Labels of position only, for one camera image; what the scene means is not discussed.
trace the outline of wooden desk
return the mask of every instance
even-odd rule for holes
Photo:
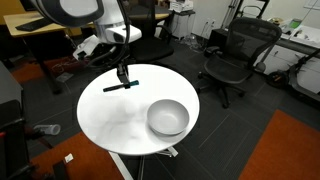
[[[30,35],[36,35],[36,34],[42,34],[42,33],[48,33],[48,32],[60,31],[60,30],[66,29],[66,27],[60,26],[55,23],[32,32],[19,31],[16,29],[16,26],[42,18],[42,16],[38,12],[6,15],[6,16],[3,16],[3,18],[7,24],[7,27],[12,37],[24,37],[24,36],[30,36]]]
[[[170,11],[168,11],[164,8],[160,8],[160,7],[156,10],[157,10],[156,13],[158,13],[158,14],[156,14],[157,20],[160,21],[160,20],[168,19]],[[143,18],[145,15],[141,14],[141,12],[145,13],[144,11],[141,11],[140,9],[138,9],[138,11],[129,14],[129,16],[131,18]],[[44,52],[43,50],[57,48],[57,46],[50,46],[49,43],[51,43],[52,41],[58,41],[59,38],[56,39],[54,37],[54,35],[56,34],[56,37],[61,36],[61,34],[60,35],[58,34],[58,31],[65,30],[66,27],[63,27],[63,26],[60,26],[58,24],[53,23],[53,24],[50,24],[48,26],[45,26],[43,28],[40,28],[40,29],[32,31],[32,32],[19,31],[15,28],[16,26],[19,26],[19,25],[22,25],[22,24],[25,24],[25,23],[28,23],[28,22],[31,22],[31,21],[34,21],[34,20],[37,20],[40,18],[42,18],[42,16],[38,12],[4,16],[5,22],[7,24],[7,27],[9,29],[11,36],[22,37],[24,39],[24,41],[27,44],[27,46],[29,47],[30,51],[33,53],[34,57],[37,59],[37,62],[39,63],[43,73],[46,75],[47,81],[48,81],[48,84],[49,84],[51,90],[53,91],[53,93],[57,94],[57,93],[61,92],[61,87],[57,84],[57,82],[55,81],[55,78],[53,77],[51,72],[47,69],[47,67],[43,63],[43,61],[50,59],[50,58],[48,59],[47,56],[45,55],[45,53],[43,53]]]
[[[44,64],[44,61],[72,54],[73,50],[70,42],[64,38],[65,34],[63,30],[65,30],[66,27],[53,23],[32,32],[19,31],[15,28],[16,26],[40,18],[42,18],[42,16],[38,12],[4,16],[11,36],[22,37],[24,39],[24,42],[27,44],[45,74],[52,92],[58,94],[62,89]]]

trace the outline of wall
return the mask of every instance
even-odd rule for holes
[[[215,19],[214,27],[220,28],[231,0],[193,0],[193,2],[196,17],[192,33],[199,36],[202,34],[203,37],[208,38],[210,28],[202,33],[206,21],[208,21],[208,18]]]
[[[309,9],[303,7],[306,1],[307,0],[270,0],[270,3],[263,15],[263,19],[272,17],[280,17],[284,20],[291,18],[303,19],[309,11]],[[221,27],[231,0],[193,0],[193,2],[196,18],[192,33],[201,35],[205,22],[208,18],[216,20],[214,28]],[[260,6],[261,2],[256,0],[244,0],[243,4]],[[320,29],[319,17],[320,10],[311,10],[303,21],[303,24]]]
[[[3,16],[25,13],[19,0],[0,0],[0,24],[5,24]]]

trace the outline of gray carpet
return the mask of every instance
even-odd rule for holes
[[[177,69],[192,84],[203,71],[206,58],[188,46],[172,41],[175,53],[163,60]],[[74,73],[61,83],[63,93],[53,95],[44,79],[22,84],[28,124],[60,124],[58,136],[46,137],[53,145],[80,132],[76,106],[83,89],[99,74],[89,69]],[[237,179],[276,109],[320,130],[320,110],[285,90],[265,83],[263,76],[254,74],[241,85],[248,93],[239,98],[230,91],[232,104],[223,109],[219,92],[208,89],[199,94],[200,115],[197,125],[181,143],[175,146],[179,155],[147,156],[144,179]],[[46,148],[36,141],[28,142],[31,157]],[[138,171],[139,157],[121,156],[133,177]]]

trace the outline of white desk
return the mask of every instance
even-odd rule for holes
[[[199,99],[192,85],[180,74],[155,65],[131,65],[129,76],[140,84],[104,93],[103,88],[120,84],[113,69],[83,91],[77,116],[85,135],[98,146],[123,155],[153,154],[185,138],[199,115]],[[185,131],[164,136],[149,128],[147,110],[160,99],[173,99],[186,107],[190,121]]]

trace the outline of black mesh chair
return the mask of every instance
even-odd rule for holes
[[[230,105],[226,88],[245,91],[234,85],[244,82],[253,73],[253,64],[257,57],[267,48],[274,45],[281,36],[281,29],[267,21],[253,18],[237,18],[230,23],[224,52],[218,47],[209,47],[212,54],[204,67],[207,73],[199,73],[199,78],[207,77],[218,85],[224,94],[224,108]]]
[[[130,44],[131,58],[135,63],[153,63],[173,54],[174,49],[169,45],[172,36],[170,29],[157,25],[155,0],[139,0],[130,7],[128,14],[132,25],[142,32],[142,38]],[[166,32],[162,39],[155,37],[157,27]]]

